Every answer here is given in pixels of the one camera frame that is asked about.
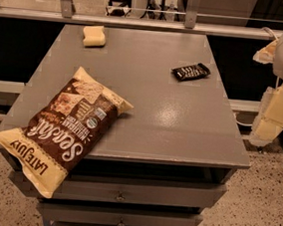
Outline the black rxbar chocolate bar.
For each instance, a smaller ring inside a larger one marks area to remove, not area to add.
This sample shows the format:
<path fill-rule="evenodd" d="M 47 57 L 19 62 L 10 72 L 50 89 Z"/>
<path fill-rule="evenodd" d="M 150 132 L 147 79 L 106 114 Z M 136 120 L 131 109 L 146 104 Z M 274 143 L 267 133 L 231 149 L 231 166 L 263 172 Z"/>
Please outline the black rxbar chocolate bar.
<path fill-rule="evenodd" d="M 171 70 L 178 81 L 199 80 L 210 75 L 210 70 L 203 64 L 183 66 Z"/>

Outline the grey drawer cabinet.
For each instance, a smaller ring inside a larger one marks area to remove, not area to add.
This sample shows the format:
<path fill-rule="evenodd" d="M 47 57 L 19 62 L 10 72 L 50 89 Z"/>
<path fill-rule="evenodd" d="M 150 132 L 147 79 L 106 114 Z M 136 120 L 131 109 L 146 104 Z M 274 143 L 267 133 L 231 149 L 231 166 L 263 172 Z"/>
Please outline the grey drawer cabinet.
<path fill-rule="evenodd" d="M 93 151 L 38 210 L 56 226 L 197 226 L 249 158 L 218 72 L 180 82 L 172 70 L 214 66 L 204 36 L 110 28 L 83 44 L 67 25 L 5 116 L 26 125 L 79 67 L 128 100 Z"/>

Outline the black office chair base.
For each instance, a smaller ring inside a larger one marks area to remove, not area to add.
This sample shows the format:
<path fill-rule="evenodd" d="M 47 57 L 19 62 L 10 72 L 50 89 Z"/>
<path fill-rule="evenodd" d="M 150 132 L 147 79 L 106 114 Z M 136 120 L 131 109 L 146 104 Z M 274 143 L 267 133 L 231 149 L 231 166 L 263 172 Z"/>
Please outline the black office chair base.
<path fill-rule="evenodd" d="M 107 16 L 127 17 L 131 12 L 133 0 L 109 0 L 106 7 Z"/>

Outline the yellow sponge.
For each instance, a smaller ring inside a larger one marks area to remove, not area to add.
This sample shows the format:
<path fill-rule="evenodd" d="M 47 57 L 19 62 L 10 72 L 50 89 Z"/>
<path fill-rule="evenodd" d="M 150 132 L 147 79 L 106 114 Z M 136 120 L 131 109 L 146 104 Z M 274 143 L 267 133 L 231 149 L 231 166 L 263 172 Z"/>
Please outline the yellow sponge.
<path fill-rule="evenodd" d="M 84 46 L 100 47 L 105 46 L 105 27 L 104 26 L 87 26 L 84 28 Z"/>

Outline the Late July tortilla chips bag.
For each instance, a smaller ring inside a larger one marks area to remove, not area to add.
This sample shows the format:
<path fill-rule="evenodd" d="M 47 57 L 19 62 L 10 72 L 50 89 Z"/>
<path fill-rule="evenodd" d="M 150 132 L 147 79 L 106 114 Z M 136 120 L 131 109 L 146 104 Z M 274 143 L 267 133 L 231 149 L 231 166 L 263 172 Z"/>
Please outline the Late July tortilla chips bag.
<path fill-rule="evenodd" d="M 51 198 L 119 115 L 132 108 L 79 68 L 28 126 L 0 131 L 0 145 L 21 162 L 42 196 Z"/>

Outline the metal railing frame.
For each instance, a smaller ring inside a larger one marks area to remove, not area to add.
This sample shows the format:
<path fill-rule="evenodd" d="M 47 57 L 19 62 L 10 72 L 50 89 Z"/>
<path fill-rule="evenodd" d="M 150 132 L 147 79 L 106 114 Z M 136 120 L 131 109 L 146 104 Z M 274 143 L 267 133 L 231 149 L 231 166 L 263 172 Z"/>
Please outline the metal railing frame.
<path fill-rule="evenodd" d="M 272 39 L 283 32 L 283 0 L 133 0 L 127 17 L 109 0 L 0 0 L 0 17 Z"/>

